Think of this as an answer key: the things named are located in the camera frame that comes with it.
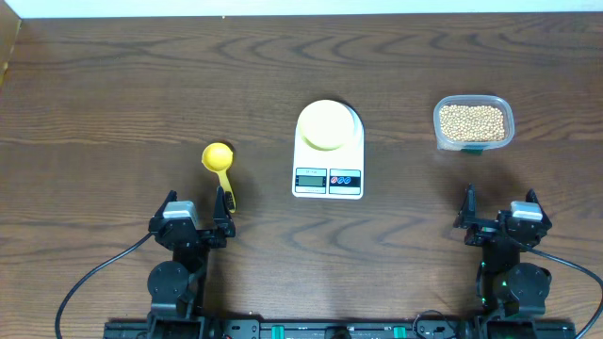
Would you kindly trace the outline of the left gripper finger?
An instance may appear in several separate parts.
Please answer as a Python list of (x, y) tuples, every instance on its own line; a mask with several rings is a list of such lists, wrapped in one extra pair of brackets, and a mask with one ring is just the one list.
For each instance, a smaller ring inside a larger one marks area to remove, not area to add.
[(232, 224), (231, 216), (232, 193), (225, 191), (222, 186), (217, 188), (217, 196), (213, 213), (213, 221), (217, 227), (230, 227)]
[(175, 190), (171, 190), (168, 195), (166, 196), (165, 200), (162, 202), (162, 204), (159, 206), (159, 208), (157, 209), (157, 211), (155, 212), (155, 214), (153, 215), (153, 220), (161, 220), (164, 218), (164, 211), (167, 207), (167, 205), (170, 202), (176, 202), (177, 201), (177, 192)]

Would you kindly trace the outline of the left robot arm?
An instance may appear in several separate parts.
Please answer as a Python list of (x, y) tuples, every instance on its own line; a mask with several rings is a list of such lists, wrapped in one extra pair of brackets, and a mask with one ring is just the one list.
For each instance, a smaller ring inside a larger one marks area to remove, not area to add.
[(171, 191), (149, 221), (155, 242), (172, 258), (150, 273), (147, 288), (151, 314), (189, 320), (202, 308), (208, 254), (227, 245), (236, 235), (228, 202), (231, 195), (217, 188), (213, 226), (204, 228), (192, 201), (179, 201)]

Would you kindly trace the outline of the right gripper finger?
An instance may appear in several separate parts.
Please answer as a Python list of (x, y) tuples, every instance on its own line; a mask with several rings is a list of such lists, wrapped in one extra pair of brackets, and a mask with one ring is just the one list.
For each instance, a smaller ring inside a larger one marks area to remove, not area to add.
[(540, 214), (541, 218), (544, 218), (546, 216), (546, 212), (544, 211), (544, 208), (540, 204), (537, 194), (533, 188), (531, 188), (528, 191), (528, 193), (526, 194), (525, 202), (531, 203), (533, 205), (532, 210), (534, 212), (538, 212)]
[(469, 184), (465, 190), (465, 198), (461, 209), (454, 220), (455, 226), (471, 226), (476, 221), (476, 194), (475, 186)]

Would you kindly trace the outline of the yellow measuring scoop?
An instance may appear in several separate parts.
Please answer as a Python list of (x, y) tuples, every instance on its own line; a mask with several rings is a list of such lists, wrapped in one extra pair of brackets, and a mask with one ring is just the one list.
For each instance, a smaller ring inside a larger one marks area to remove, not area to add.
[(202, 154), (203, 165), (208, 170), (216, 173), (219, 178), (220, 186), (225, 193), (227, 207), (231, 213), (236, 211), (236, 200), (227, 171), (233, 162), (234, 153), (225, 143), (211, 143)]

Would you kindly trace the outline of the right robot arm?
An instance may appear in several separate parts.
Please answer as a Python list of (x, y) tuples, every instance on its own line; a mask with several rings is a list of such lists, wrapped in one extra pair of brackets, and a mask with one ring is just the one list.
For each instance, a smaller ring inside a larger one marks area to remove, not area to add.
[(486, 219), (477, 216), (475, 187), (469, 185), (453, 226), (466, 230), (467, 246), (481, 248), (476, 290), (487, 316), (512, 319), (546, 312), (551, 273), (520, 259), (552, 227), (534, 190), (523, 201), (512, 202), (508, 210), (498, 211), (494, 219)]

